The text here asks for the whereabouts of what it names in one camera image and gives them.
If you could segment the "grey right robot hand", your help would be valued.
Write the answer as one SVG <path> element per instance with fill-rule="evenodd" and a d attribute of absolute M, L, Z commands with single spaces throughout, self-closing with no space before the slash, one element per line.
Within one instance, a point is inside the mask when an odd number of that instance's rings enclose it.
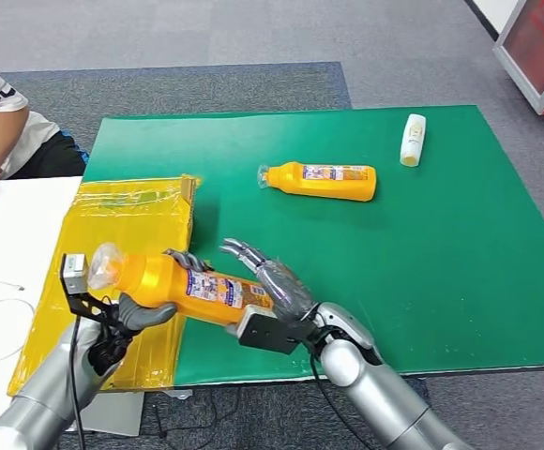
<path fill-rule="evenodd" d="M 280 260 L 270 259 L 258 248 L 234 238 L 224 238 L 220 250 L 252 272 L 272 299 L 274 314 L 284 323 L 301 320 L 314 305 L 301 280 Z"/>

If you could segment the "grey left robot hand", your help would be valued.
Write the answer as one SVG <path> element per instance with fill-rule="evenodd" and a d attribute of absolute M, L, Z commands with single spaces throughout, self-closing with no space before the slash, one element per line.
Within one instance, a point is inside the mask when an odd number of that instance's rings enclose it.
<path fill-rule="evenodd" d="M 142 331 L 166 323 L 187 298 L 187 277 L 213 269 L 191 253 L 169 248 L 160 255 L 130 255 L 116 281 L 119 319 Z"/>

